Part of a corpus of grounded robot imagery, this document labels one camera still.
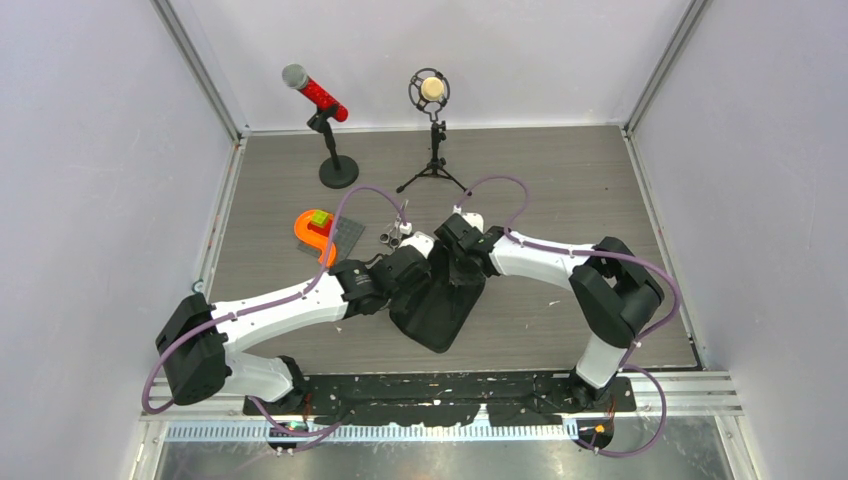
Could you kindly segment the black tool pouch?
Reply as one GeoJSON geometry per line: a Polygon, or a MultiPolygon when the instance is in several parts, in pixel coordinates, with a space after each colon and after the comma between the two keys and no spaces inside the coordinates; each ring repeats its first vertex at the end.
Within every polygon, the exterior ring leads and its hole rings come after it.
{"type": "Polygon", "coordinates": [[[477,266],[458,265],[444,251],[432,253],[428,262],[428,274],[400,293],[389,317],[408,338],[441,354],[449,350],[481,297],[486,276],[477,266]]]}

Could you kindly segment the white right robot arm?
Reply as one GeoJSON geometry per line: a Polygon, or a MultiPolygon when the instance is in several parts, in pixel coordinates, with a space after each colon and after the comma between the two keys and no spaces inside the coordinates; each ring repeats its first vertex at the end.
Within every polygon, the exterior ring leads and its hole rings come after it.
{"type": "Polygon", "coordinates": [[[500,226],[482,231],[459,213],[435,235],[449,266],[474,279],[518,276],[571,292],[591,335],[566,390],[577,406],[589,411],[610,398],[612,380],[665,298],[646,262],[614,237],[595,245],[557,243],[500,226]]]}

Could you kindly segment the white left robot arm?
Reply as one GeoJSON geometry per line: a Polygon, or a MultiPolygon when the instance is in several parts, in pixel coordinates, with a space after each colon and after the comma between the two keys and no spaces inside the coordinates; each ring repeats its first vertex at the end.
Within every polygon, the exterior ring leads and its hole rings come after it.
{"type": "Polygon", "coordinates": [[[171,404],[185,406],[218,393],[252,396],[280,412],[298,412],[307,389],[296,362],[249,349],[308,326],[373,315],[423,284],[431,242],[408,240],[368,266],[344,260],[315,280],[253,298],[210,304],[201,293],[183,298],[156,337],[171,404]]]}

